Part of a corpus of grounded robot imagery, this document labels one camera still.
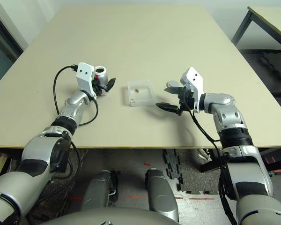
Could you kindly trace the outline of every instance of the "black cable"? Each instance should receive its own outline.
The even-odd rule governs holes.
[[[99,113],[98,103],[97,103],[97,101],[95,100],[95,98],[92,97],[91,99],[94,101],[94,103],[95,103],[95,105],[96,105],[96,114],[95,114],[94,118],[92,118],[90,121],[87,121],[87,122],[85,122],[85,123],[79,124],[80,127],[91,123],[91,122],[94,121],[95,118],[97,118],[97,116],[98,116],[98,113]]]
[[[60,73],[61,73],[62,71],[64,71],[65,69],[67,69],[67,68],[71,68],[71,69],[73,69],[74,71],[77,71],[78,66],[77,66],[77,65],[73,65],[73,66],[66,66],[66,67],[63,67],[63,68],[62,68],[60,71],[58,71],[58,73],[55,75],[54,82],[53,82],[53,98],[54,98],[54,104],[55,104],[55,109],[56,109],[57,115],[59,115],[59,109],[58,109],[57,100],[56,100],[56,82],[57,82],[57,78],[58,78],[58,76],[60,75]],[[95,98],[91,97],[91,96],[89,95],[89,93],[87,93],[86,91],[83,91],[83,92],[89,97],[89,100],[90,100],[90,101],[91,101],[91,100],[94,101],[94,103],[95,103],[95,105],[96,105],[96,114],[95,114],[94,118],[92,118],[90,121],[85,122],[85,123],[82,123],[82,124],[79,124],[80,127],[81,127],[81,126],[84,126],[84,125],[87,125],[87,124],[91,123],[92,121],[94,121],[95,118],[97,117],[98,113],[99,113],[98,103],[97,103],[97,101],[95,100]]]
[[[43,202],[44,200],[46,200],[47,198],[57,194],[58,192],[61,192],[63,190],[65,190],[74,180],[75,178],[77,177],[78,173],[80,172],[80,168],[81,168],[81,158],[80,158],[80,155],[79,155],[79,152],[76,148],[76,146],[74,145],[73,142],[71,142],[71,145],[72,147],[74,148],[75,152],[76,152],[76,155],[77,155],[77,159],[78,159],[78,166],[77,166],[77,170],[76,170],[76,173],[75,175],[71,178],[71,180],[66,183],[65,185],[61,186],[60,188],[56,189],[55,191],[52,191],[51,193],[39,198],[36,203],[34,204],[34,207],[38,206],[41,202]]]
[[[71,161],[69,159],[67,159],[67,163],[70,166],[69,174],[67,176],[56,176],[56,177],[53,177],[53,179],[64,180],[64,179],[67,179],[67,178],[72,176],[72,174],[73,174],[73,165],[72,165],[72,163],[71,163]]]
[[[183,94],[183,102],[184,102],[184,105],[186,106],[189,114],[191,115],[192,117],[192,120],[193,122],[196,124],[196,126],[198,127],[198,129],[202,132],[202,134],[213,144],[213,146],[215,147],[216,149],[216,152],[218,154],[218,158],[219,158],[219,161],[220,161],[220,166],[222,165],[222,158],[221,158],[221,155],[220,155],[220,151],[218,149],[218,147],[216,146],[215,142],[219,141],[219,140],[214,140],[211,136],[209,136],[207,134],[207,132],[203,129],[203,127],[201,127],[201,125],[199,124],[199,122],[197,121],[197,118],[195,117],[195,112],[193,111],[193,114],[192,114],[192,111],[190,109],[190,107],[187,105],[186,103],[186,100],[185,100],[185,93]]]
[[[57,81],[57,78],[60,75],[60,73],[62,71],[64,71],[65,69],[68,69],[68,68],[72,68],[72,66],[63,67],[60,71],[58,71],[57,74],[55,75],[54,82],[53,82],[53,98],[54,98],[54,103],[55,103],[55,108],[56,108],[57,115],[59,115],[59,109],[58,109],[58,105],[57,105],[56,91],[55,91],[56,81]]]
[[[229,219],[229,221],[232,225],[237,225],[237,222],[236,222],[236,220],[233,216],[233,213],[231,211],[229,203],[228,203],[228,201],[225,197],[225,190],[224,190],[224,183],[223,183],[222,174],[220,174],[220,177],[219,177],[218,188],[219,188],[219,195],[220,195],[220,199],[221,199],[225,214],[227,215],[227,217],[228,217],[228,219]]]

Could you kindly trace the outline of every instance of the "clear plastic box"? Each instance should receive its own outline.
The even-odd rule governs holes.
[[[128,82],[130,106],[154,105],[155,93],[150,80],[135,80]]]

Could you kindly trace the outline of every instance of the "robot forearm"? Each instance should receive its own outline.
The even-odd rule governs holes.
[[[191,109],[213,115],[223,148],[221,181],[225,194],[237,200],[238,223],[281,224],[281,203],[272,198],[273,185],[243,116],[235,107],[235,99],[227,94],[204,94],[203,78],[192,67],[180,81],[183,87],[165,89],[178,95],[180,107],[168,103],[156,105],[178,115]]]
[[[0,221],[25,216],[55,172],[64,172],[72,135],[89,104],[87,94],[78,91],[42,133],[25,146],[20,168],[0,176]]]

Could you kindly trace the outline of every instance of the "beige tabletop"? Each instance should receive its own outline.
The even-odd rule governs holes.
[[[281,35],[281,7],[248,6],[248,9]]]
[[[136,79],[150,79],[158,101],[177,105],[163,89],[189,67],[203,76],[205,92],[236,98],[256,146],[281,146],[281,107],[202,6],[117,5],[63,8],[15,62],[0,81],[0,147],[23,147],[54,121],[54,76],[81,61],[117,80],[98,99],[98,118],[76,130],[78,147],[211,147],[188,113],[129,106],[127,82]],[[62,73],[59,106],[76,90],[75,72]],[[83,120],[94,113],[92,105]],[[218,138],[211,114],[197,119]]]

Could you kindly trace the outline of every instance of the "small table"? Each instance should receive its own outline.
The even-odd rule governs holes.
[[[264,31],[281,44],[281,7],[252,7],[248,6],[248,13],[237,29],[231,42],[237,45],[251,21],[254,21]],[[281,98],[281,93],[272,93]]]

